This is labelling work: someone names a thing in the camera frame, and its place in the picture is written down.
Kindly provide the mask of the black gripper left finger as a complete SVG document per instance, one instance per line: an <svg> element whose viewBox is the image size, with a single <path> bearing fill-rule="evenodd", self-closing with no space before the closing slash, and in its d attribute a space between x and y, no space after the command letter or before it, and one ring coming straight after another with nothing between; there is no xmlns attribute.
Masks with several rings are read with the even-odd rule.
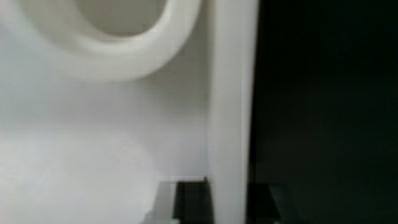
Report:
<svg viewBox="0 0 398 224"><path fill-rule="evenodd" d="M153 209L141 224L213 224L208 178L160 183Z"/></svg>

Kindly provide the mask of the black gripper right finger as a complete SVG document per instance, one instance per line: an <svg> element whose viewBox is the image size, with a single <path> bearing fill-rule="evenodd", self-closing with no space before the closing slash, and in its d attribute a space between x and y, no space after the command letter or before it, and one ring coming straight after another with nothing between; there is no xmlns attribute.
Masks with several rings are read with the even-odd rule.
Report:
<svg viewBox="0 0 398 224"><path fill-rule="evenodd" d="M297 224L292 194L283 184L249 184L247 224Z"/></svg>

